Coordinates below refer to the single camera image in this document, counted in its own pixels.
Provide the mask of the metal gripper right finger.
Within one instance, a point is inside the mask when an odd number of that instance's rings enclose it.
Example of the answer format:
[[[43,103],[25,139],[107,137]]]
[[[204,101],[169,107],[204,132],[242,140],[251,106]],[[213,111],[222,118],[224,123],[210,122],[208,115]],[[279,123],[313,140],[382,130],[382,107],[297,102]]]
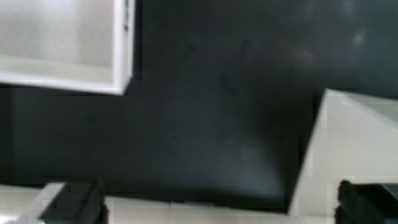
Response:
[[[341,181],[334,224],[398,224],[398,183]]]

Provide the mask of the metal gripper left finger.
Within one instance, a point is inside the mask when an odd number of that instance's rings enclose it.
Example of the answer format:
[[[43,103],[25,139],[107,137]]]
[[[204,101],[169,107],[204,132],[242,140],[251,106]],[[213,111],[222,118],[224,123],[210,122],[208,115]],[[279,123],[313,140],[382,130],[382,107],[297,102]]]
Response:
[[[44,224],[108,224],[103,182],[68,182],[41,213]]]

